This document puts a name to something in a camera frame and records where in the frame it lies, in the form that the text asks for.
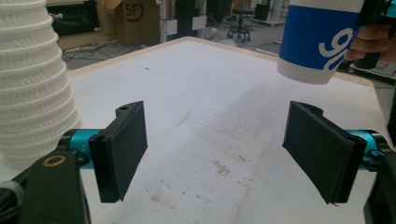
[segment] finger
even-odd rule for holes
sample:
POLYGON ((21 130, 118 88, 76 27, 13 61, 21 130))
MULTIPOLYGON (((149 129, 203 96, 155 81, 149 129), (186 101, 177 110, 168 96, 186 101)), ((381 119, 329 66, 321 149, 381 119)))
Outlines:
POLYGON ((389 49, 390 45, 391 41, 389 39, 363 40, 356 38, 353 41, 351 48, 363 52, 374 53, 386 51, 389 49))
POLYGON ((356 49, 349 49, 346 52, 345 59, 347 59, 347 60, 358 60, 358 59, 364 58, 365 56, 366 56, 366 53, 363 52, 363 51, 359 51, 359 50, 356 50, 356 49))
POLYGON ((363 40, 387 39, 389 34, 389 25, 370 25, 362 26, 357 38, 363 40))

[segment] cardboard box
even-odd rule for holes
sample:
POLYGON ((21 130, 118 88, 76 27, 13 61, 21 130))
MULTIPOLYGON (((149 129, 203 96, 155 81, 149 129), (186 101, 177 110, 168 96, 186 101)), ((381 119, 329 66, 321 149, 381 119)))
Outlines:
POLYGON ((160 6, 155 0, 108 0, 106 11, 114 18, 116 36, 122 45, 160 43, 160 6))
MULTIPOLYGON (((246 4, 245 5, 246 8, 250 8, 251 0, 246 0, 245 4, 246 4)), ((241 7, 241 6, 242 6, 242 0, 233 0, 233 7, 241 7)))

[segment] paper cup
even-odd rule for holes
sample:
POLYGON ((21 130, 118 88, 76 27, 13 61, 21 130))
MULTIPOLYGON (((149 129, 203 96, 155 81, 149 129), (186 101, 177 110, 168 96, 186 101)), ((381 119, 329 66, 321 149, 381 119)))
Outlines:
POLYGON ((291 0, 277 71, 294 80, 326 84, 353 38, 364 0, 291 0))
POLYGON ((2 43, 0 50, 24 49, 40 45, 50 41, 55 36, 57 35, 50 25, 23 33, 0 35, 0 43, 2 43))
POLYGON ((0 106, 0 122, 10 119, 25 119, 37 116, 64 104, 73 95, 70 85, 65 85, 57 92, 20 105, 0 106))
POLYGON ((48 18, 50 18, 50 14, 45 7, 45 2, 4 4, 0 9, 0 27, 2 29, 38 24, 48 18))
POLYGON ((80 120, 78 109, 46 127, 23 133, 0 133, 0 144, 9 146, 27 145, 42 142, 75 127, 80 120))
POLYGON ((69 77, 66 74, 66 69, 64 69, 55 76, 32 85, 5 90, 0 89, 0 106, 20 105, 41 99, 60 90, 68 83, 69 77))
POLYGON ((2 153, 5 162, 16 169, 27 169, 29 168, 35 161, 39 160, 40 158, 48 155, 52 150, 48 151, 43 151, 37 154, 30 154, 30 155, 24 155, 24 156, 15 156, 15 155, 10 155, 7 153, 2 153))
POLYGON ((8 53, 0 55, 1 70, 13 70, 41 64, 56 57, 61 50, 56 40, 53 39, 45 45, 40 45, 40 48, 16 51, 15 54, 8 53))
POLYGON ((29 67, 0 71, 0 89, 10 89, 33 85, 50 78, 66 68, 62 61, 62 51, 53 59, 29 67))
POLYGON ((73 95, 64 104, 48 112, 25 119, 11 119, 0 122, 0 133, 23 133, 40 129, 66 117, 76 108, 73 95))

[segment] floor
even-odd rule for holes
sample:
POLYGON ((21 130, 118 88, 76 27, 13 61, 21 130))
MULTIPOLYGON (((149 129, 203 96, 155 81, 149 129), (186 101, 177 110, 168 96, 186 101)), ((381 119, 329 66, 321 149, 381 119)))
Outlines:
MULTIPOLYGON (((271 55, 277 55, 279 53, 280 45, 276 42, 282 40, 284 31, 283 21, 271 26, 270 24, 262 21, 254 21, 246 18, 244 20, 244 24, 249 26, 251 31, 250 41, 245 43, 242 43, 236 35, 233 38, 227 37, 229 26, 232 24, 236 24, 236 20, 231 17, 225 19, 222 23, 210 22, 209 20, 205 29, 205 39, 271 55)), ((99 45, 90 45, 78 49, 66 50, 64 52, 64 61, 66 62, 68 69, 73 70, 147 47, 149 46, 143 45, 134 48, 125 48, 117 41, 110 41, 99 45)), ((385 120, 389 119, 389 113, 393 101, 395 87, 394 71, 396 71, 396 68, 392 70, 389 77, 372 75, 372 73, 356 75, 364 76, 372 80, 375 84, 375 90, 379 103, 383 109, 385 120)))

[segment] printed number on cup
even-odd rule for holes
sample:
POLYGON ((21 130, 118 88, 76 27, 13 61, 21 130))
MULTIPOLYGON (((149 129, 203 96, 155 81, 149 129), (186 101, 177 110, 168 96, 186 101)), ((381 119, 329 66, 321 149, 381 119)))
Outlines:
POLYGON ((353 37, 353 30, 351 28, 346 28, 345 30, 340 31, 332 38, 332 49, 327 50, 325 43, 319 44, 319 52, 323 57, 330 58, 329 61, 324 65, 323 69, 331 70, 330 66, 340 60, 345 53, 347 52, 347 45, 352 40, 353 37), (346 36, 346 40, 344 43, 339 43, 341 38, 346 36))

